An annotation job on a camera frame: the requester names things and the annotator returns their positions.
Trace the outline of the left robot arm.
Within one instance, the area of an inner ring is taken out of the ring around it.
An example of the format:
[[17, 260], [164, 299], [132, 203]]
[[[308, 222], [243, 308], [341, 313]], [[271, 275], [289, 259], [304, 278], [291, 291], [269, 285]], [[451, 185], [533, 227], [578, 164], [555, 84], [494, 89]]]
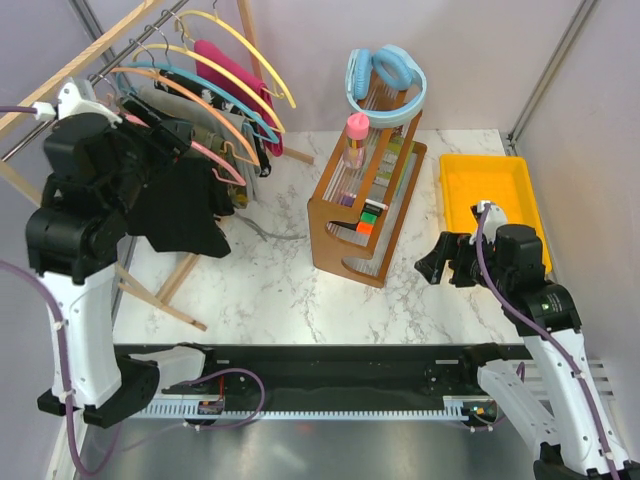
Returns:
[[176, 346], [119, 355], [113, 344], [112, 287], [126, 217], [143, 189], [191, 145], [191, 125], [143, 112], [130, 121], [102, 106], [57, 122], [44, 140], [52, 172], [26, 225], [29, 265], [47, 294], [54, 382], [40, 410], [108, 428], [186, 382], [208, 393], [219, 369], [202, 351]]

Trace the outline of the pink hanger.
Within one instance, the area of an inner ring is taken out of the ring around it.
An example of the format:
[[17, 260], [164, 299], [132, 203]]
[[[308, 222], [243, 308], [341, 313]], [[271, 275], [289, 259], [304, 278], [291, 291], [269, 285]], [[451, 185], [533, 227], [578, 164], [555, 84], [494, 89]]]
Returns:
[[192, 124], [186, 120], [169, 117], [149, 125], [141, 118], [126, 113], [120, 116], [119, 122], [112, 121], [111, 128], [141, 138], [149, 156], [151, 177], [167, 172], [189, 150], [194, 149], [214, 164], [211, 172], [217, 180], [234, 186], [247, 185], [228, 161], [192, 139]]

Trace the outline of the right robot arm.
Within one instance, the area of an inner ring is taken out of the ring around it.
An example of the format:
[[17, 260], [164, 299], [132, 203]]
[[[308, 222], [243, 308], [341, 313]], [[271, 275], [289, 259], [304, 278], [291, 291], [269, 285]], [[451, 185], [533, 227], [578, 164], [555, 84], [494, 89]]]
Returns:
[[617, 437], [589, 369], [581, 321], [568, 290], [545, 277], [542, 242], [533, 228], [507, 224], [493, 240], [443, 232], [415, 269], [431, 285], [444, 269], [457, 288], [496, 294], [540, 375], [542, 404], [495, 343], [465, 349], [458, 381], [486, 392], [531, 450], [537, 479], [636, 479], [639, 464]]

